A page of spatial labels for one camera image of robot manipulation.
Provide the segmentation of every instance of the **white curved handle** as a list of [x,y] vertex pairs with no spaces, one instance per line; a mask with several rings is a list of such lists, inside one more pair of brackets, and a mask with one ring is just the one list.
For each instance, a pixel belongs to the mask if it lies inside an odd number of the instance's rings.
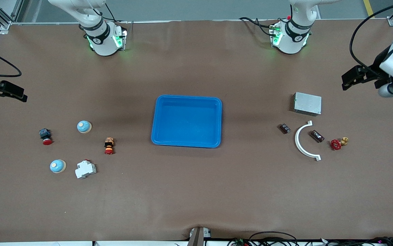
[[308,127],[308,126],[312,126],[312,121],[311,120],[309,120],[306,125],[300,127],[300,129],[298,129],[298,131],[295,133],[295,145],[297,146],[298,150],[301,153],[303,153],[305,156],[309,156],[309,157],[315,158],[316,161],[321,161],[321,156],[320,155],[318,155],[318,154],[311,154],[311,153],[307,152],[306,150],[304,150],[304,148],[300,144],[300,139],[299,139],[300,132],[301,132],[301,130],[303,130],[303,128]]

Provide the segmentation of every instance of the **red and gold object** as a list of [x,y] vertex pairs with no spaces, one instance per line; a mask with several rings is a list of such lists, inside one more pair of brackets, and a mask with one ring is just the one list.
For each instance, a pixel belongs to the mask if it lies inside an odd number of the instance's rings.
[[330,142],[330,146],[334,150],[340,150],[341,147],[347,145],[347,143],[348,143],[348,137],[343,137],[341,140],[333,139]]
[[114,154],[113,147],[114,147],[114,139],[112,137],[107,137],[105,139],[105,154]]

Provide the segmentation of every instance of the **yellow tape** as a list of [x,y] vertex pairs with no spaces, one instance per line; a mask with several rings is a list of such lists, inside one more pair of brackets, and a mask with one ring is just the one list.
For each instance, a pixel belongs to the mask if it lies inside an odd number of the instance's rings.
[[367,9],[368,16],[372,15],[373,9],[371,8],[370,0],[364,0],[364,5],[365,5],[365,8]]

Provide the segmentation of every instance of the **light blue ball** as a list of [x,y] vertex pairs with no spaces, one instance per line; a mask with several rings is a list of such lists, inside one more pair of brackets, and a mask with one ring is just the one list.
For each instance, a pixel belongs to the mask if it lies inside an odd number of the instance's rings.
[[91,130],[91,124],[86,120],[81,120],[76,127],[80,133],[88,133]]
[[62,171],[64,171],[65,169],[65,161],[63,160],[54,160],[53,162],[51,162],[51,171],[54,173],[60,173]]

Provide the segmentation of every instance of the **blue tray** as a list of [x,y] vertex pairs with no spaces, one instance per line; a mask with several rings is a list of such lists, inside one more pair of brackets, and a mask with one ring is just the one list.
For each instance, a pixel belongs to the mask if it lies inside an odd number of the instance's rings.
[[151,140],[156,145],[216,148],[221,143],[221,117],[219,98],[161,95]]

